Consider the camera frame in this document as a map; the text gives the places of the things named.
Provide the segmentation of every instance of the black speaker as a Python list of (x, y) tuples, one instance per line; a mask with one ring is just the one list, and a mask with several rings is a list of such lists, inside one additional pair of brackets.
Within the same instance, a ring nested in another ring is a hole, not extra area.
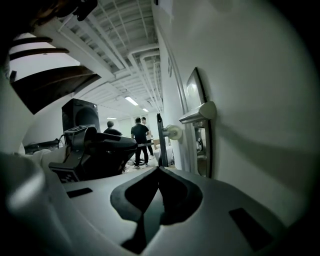
[(94, 125), (100, 133), (98, 106), (94, 103), (73, 98), (62, 107), (63, 131), (81, 125)]

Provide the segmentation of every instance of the black pants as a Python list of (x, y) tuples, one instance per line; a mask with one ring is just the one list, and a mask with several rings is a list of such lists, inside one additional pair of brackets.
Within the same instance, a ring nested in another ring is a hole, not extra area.
[(146, 146), (141, 146), (136, 149), (135, 152), (135, 166), (138, 166), (140, 163), (140, 154), (143, 151), (144, 154), (144, 163), (147, 164), (149, 160), (148, 151)]
[(150, 155), (153, 156), (154, 155), (154, 151), (152, 150), (152, 146), (148, 146), (148, 150), (150, 152)]

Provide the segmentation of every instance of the exposed ceiling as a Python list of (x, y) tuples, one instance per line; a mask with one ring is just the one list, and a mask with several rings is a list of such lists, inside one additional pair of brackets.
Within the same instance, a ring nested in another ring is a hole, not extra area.
[[(140, 56), (150, 50), (132, 55), (139, 72), (128, 59), (137, 48), (158, 42), (151, 4), (150, 0), (100, 0), (84, 21), (70, 15), (35, 33), (52, 38), (52, 45), (68, 49), (70, 56), (101, 76), (75, 98), (97, 104), (102, 123), (108, 121), (107, 117), (141, 115), (145, 113), (143, 108), (150, 112), (162, 110), (158, 49), (151, 49), (155, 56), (145, 57), (147, 73)], [(128, 102), (127, 96), (139, 105)]]

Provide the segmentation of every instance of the man in black shirt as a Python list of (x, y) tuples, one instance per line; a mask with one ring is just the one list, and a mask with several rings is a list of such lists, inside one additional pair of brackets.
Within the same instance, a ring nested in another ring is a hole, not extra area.
[(113, 129), (113, 126), (115, 125), (114, 122), (108, 121), (106, 125), (108, 126), (108, 128), (103, 132), (104, 134), (111, 134), (111, 135), (118, 135), (118, 136), (122, 135), (120, 131)]
[[(146, 135), (149, 135), (149, 134), (150, 134), (149, 129), (145, 125), (141, 124), (140, 117), (136, 118), (135, 119), (135, 126), (133, 126), (131, 128), (131, 137), (132, 137), (132, 139), (134, 138), (136, 143), (138, 143), (138, 144), (144, 144), (144, 143), (147, 143)], [(140, 168), (139, 163), (140, 163), (141, 151), (143, 151), (143, 154), (144, 154), (144, 164), (145, 164), (146, 167), (148, 166), (149, 157), (148, 157), (147, 147), (146, 146), (141, 146), (141, 147), (138, 147), (136, 149), (136, 152), (135, 152), (135, 165), (134, 165), (133, 169), (139, 169)]]

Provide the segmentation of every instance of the ceiling light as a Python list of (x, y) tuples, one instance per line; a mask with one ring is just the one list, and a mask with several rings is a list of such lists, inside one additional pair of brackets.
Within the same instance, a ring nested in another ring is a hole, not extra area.
[(125, 99), (126, 99), (128, 102), (130, 102), (130, 103), (132, 103), (133, 105), (135, 105), (135, 106), (138, 106), (138, 105), (139, 105), (139, 104), (136, 103), (131, 97), (125, 97)]

